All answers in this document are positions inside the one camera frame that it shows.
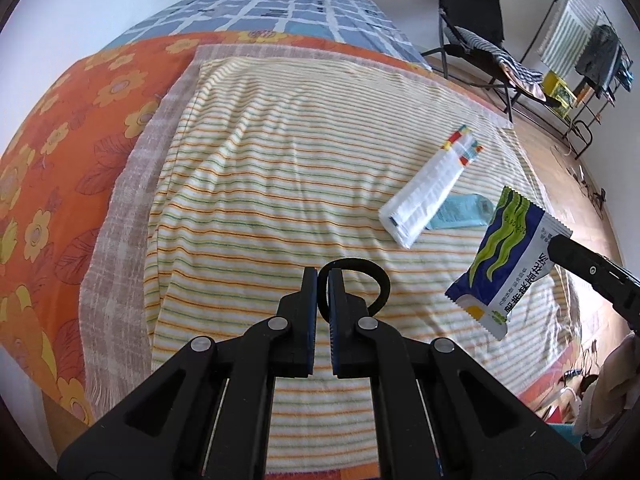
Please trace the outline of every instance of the dark hanging clothes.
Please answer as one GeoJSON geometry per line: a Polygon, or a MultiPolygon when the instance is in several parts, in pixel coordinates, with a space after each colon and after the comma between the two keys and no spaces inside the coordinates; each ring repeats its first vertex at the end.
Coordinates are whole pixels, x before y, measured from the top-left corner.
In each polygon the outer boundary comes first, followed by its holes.
{"type": "Polygon", "coordinates": [[[575,70],[590,81],[598,98],[603,92],[609,98],[612,93],[609,85],[614,77],[625,89],[631,90],[633,75],[628,70],[628,59],[620,38],[609,25],[599,25],[593,29],[575,70]]]}

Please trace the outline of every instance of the wall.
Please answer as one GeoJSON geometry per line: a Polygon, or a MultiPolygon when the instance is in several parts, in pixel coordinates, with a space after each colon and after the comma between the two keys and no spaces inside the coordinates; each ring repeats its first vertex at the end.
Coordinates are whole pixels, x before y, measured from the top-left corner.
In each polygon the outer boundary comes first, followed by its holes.
{"type": "Polygon", "coordinates": [[[179,0],[20,0],[0,32],[0,153],[76,60],[179,0]]]}
{"type": "MultiPolygon", "coordinates": [[[[374,0],[424,50],[438,46],[438,0],[374,0]]],[[[505,47],[516,58],[524,53],[552,0],[501,0],[505,30],[505,47]]],[[[640,34],[620,0],[600,0],[632,59],[640,66],[640,34]]],[[[526,65],[546,72],[535,52],[526,65]]],[[[568,78],[574,84],[580,77],[568,78]]],[[[616,107],[602,115],[602,125],[595,124],[594,143],[584,154],[588,173],[607,191],[607,210],[625,266],[640,276],[640,88],[631,94],[620,91],[616,107]]]]}

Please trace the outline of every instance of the bed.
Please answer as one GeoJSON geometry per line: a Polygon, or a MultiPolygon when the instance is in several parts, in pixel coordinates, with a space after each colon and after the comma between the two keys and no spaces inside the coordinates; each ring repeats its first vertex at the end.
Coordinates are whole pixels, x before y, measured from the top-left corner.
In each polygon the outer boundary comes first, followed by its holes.
{"type": "MultiPolygon", "coordinates": [[[[360,256],[391,276],[382,319],[415,338],[452,337],[531,401],[575,348],[567,275],[532,286],[497,343],[443,295],[482,229],[425,234],[404,251],[377,221],[462,123],[485,151],[454,192],[495,202],[510,184],[548,205],[512,125],[430,72],[369,0],[171,6],[70,67],[2,156],[0,340],[91,425],[194,334],[240,335],[297,290],[304,265],[360,256]],[[219,99],[204,113],[211,82],[219,99]],[[187,279],[174,279],[185,265],[187,279]]],[[[371,283],[346,283],[375,297],[371,283]]],[[[375,478],[370,395],[332,378],[322,324],[316,370],[278,382],[271,475],[375,478]]]]}

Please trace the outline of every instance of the chair backrest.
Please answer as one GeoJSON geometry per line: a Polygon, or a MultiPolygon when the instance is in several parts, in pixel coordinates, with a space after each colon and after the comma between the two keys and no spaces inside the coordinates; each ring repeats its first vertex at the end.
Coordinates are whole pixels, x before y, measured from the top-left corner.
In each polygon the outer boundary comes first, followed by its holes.
{"type": "Polygon", "coordinates": [[[439,0],[450,23],[502,46],[504,30],[500,0],[439,0]]]}

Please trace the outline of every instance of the white plastic package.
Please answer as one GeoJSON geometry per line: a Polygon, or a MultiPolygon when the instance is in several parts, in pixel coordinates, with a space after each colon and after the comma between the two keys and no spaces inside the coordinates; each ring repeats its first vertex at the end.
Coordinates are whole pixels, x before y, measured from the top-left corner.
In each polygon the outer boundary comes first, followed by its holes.
{"type": "Polygon", "coordinates": [[[465,166],[482,146],[468,126],[460,126],[420,171],[385,205],[378,217],[394,240],[411,248],[445,201],[465,166]]]}

